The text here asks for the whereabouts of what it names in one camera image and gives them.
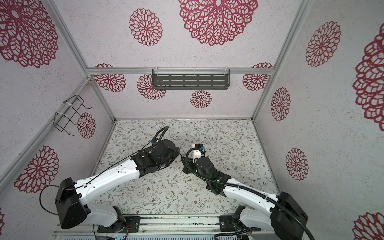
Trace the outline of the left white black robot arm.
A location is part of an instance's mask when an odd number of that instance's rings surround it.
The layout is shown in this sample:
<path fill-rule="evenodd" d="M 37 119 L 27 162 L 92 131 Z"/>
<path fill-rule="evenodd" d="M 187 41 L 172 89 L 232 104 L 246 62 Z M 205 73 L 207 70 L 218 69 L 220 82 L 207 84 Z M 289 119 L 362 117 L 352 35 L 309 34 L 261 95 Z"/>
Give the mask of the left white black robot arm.
<path fill-rule="evenodd" d="M 61 229 L 88 224 L 98 225 L 103 233 L 123 230 L 128 224 L 119 207 L 102 206 L 96 204 L 95 199 L 121 184 L 169 167 L 179 154 L 180 149 L 172 141 L 158 140 L 98 175 L 77 181 L 63 180 L 57 186 L 55 198 Z"/>

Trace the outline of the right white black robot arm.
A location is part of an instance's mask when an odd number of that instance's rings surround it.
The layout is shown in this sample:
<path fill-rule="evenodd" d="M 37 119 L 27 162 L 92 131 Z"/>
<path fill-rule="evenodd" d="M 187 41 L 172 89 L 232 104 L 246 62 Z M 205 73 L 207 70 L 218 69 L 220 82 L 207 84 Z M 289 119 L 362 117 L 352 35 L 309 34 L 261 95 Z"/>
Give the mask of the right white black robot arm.
<path fill-rule="evenodd" d="M 183 157 L 182 163 L 183 171 L 203 180 L 210 192 L 242 203 L 232 217 L 240 234 L 267 230 L 281 240 L 300 240 L 303 235 L 315 238 L 307 227 L 308 215 L 288 193 L 268 194 L 244 185 L 218 171 L 205 156 Z"/>

